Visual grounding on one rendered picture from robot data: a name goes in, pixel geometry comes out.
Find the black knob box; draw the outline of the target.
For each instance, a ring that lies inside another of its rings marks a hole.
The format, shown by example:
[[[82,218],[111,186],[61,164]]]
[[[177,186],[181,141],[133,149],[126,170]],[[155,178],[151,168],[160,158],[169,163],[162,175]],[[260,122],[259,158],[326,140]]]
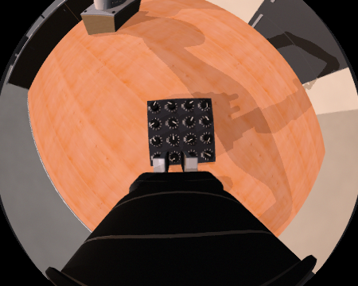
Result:
[[[163,152],[169,165],[181,164],[181,151],[197,156],[198,164],[216,162],[212,99],[147,101],[147,124],[150,166]]]

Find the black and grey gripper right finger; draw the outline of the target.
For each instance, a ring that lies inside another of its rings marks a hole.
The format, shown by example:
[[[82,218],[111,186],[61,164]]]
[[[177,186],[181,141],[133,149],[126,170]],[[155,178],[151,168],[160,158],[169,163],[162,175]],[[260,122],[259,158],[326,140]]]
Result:
[[[198,158],[181,151],[181,167],[183,172],[198,172]]]

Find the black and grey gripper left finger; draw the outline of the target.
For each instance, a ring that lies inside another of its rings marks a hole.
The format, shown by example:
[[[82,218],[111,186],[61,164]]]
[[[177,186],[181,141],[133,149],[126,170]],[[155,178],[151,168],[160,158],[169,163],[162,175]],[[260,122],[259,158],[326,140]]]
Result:
[[[153,159],[154,172],[169,171],[169,152],[163,152],[160,157]]]

